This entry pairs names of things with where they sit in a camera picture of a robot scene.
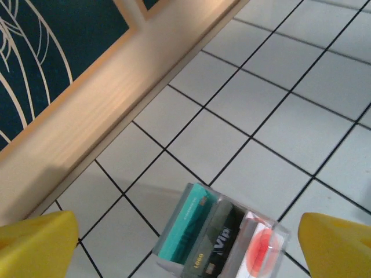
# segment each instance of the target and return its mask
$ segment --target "red object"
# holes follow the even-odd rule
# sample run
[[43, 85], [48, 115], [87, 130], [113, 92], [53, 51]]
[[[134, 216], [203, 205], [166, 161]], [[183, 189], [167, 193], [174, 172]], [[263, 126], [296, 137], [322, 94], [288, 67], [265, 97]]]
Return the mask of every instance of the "red object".
[[278, 252], [273, 251], [270, 252], [267, 263], [260, 273], [261, 266], [263, 265], [270, 244], [273, 250], [279, 249], [279, 241], [274, 237], [271, 229], [260, 231], [253, 237], [250, 243], [246, 252], [246, 266], [248, 267], [250, 274], [254, 277], [257, 277], [259, 274], [266, 275], [270, 273], [274, 267]]

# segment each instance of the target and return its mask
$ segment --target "floor tile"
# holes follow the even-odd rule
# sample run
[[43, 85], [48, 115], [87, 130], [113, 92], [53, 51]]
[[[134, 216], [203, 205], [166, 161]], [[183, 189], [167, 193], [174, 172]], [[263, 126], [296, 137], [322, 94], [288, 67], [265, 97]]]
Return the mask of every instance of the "floor tile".
[[243, 68], [289, 90], [322, 51], [274, 34]]
[[308, 175], [251, 140], [212, 188], [277, 219], [308, 180]]
[[366, 0], [322, 0], [322, 1], [326, 3], [333, 3], [357, 9], [360, 9], [366, 3]]
[[371, 211], [371, 131], [356, 126], [318, 177]]
[[304, 170], [315, 173], [351, 125], [321, 107], [290, 95], [256, 138]]
[[198, 104], [167, 86], [134, 121], [165, 147], [200, 109]]
[[60, 211], [60, 209], [58, 208], [57, 204], [54, 202], [52, 203], [52, 205], [50, 207], [48, 207], [43, 213], [42, 215], [45, 215], [45, 214], [49, 214], [49, 213], [55, 213], [57, 211]]
[[362, 117], [360, 123], [371, 128], [371, 108], [369, 108], [367, 113]]
[[83, 240], [104, 278], [127, 277], [157, 242], [133, 207], [121, 199]]
[[97, 160], [120, 188], [126, 190], [161, 150], [159, 145], [131, 123]]
[[240, 66], [269, 36], [269, 32], [231, 20], [205, 50]]
[[371, 63], [371, 14], [360, 13], [331, 49]]
[[371, 101], [371, 67], [327, 52], [294, 91], [356, 120]]
[[170, 84], [200, 104], [206, 104], [236, 69], [199, 52]]
[[82, 237], [121, 193], [93, 162], [58, 198], [63, 210], [72, 210]]
[[245, 140], [245, 135], [208, 111], [202, 111], [169, 150], [209, 183]]
[[239, 71], [207, 108], [252, 134], [286, 93], [258, 77]]
[[151, 255], [133, 275], [133, 278], [174, 278], [171, 273], [157, 265], [156, 259], [155, 255]]
[[304, 1], [277, 31], [327, 47], [355, 13], [351, 9]]
[[287, 252], [306, 268], [307, 264], [297, 239], [300, 218], [304, 213], [323, 213], [366, 225], [371, 224], [371, 215], [366, 214], [320, 183], [312, 182], [281, 222], [292, 233]]
[[82, 247], [76, 247], [72, 261], [68, 267], [66, 278], [98, 278], [94, 266], [89, 261]]
[[163, 153], [127, 195], [154, 228], [162, 233], [186, 185], [194, 182], [198, 180], [190, 172], [169, 154]]
[[282, 257], [282, 264], [279, 268], [276, 278], [310, 278], [304, 271], [302, 271], [296, 264], [294, 264], [288, 257]]
[[235, 18], [274, 30], [299, 2], [300, 0], [250, 0]]

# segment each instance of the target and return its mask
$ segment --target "teal panel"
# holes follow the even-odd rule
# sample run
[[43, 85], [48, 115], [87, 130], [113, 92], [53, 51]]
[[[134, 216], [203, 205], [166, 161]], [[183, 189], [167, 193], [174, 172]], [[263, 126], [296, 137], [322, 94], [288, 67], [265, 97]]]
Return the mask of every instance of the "teal panel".
[[112, 0], [0, 1], [0, 150], [129, 26]]

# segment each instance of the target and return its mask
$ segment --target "white tile floor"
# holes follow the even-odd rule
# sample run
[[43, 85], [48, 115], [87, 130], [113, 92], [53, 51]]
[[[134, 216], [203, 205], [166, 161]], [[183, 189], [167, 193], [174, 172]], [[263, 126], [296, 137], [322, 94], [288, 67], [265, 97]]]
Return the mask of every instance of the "white tile floor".
[[371, 224], [370, 28], [366, 0], [251, 0], [47, 210], [78, 217], [68, 277], [170, 277], [150, 251], [196, 181], [289, 228], [278, 277], [308, 277], [302, 213]]

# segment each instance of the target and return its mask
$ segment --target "yellow plastic part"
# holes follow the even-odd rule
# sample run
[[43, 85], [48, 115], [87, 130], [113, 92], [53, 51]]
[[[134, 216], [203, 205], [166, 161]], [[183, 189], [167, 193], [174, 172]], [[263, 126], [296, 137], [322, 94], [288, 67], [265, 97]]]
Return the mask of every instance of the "yellow plastic part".
[[305, 213], [298, 236], [312, 278], [371, 277], [371, 226]]
[[72, 211], [0, 227], [0, 278], [65, 277], [77, 240]]

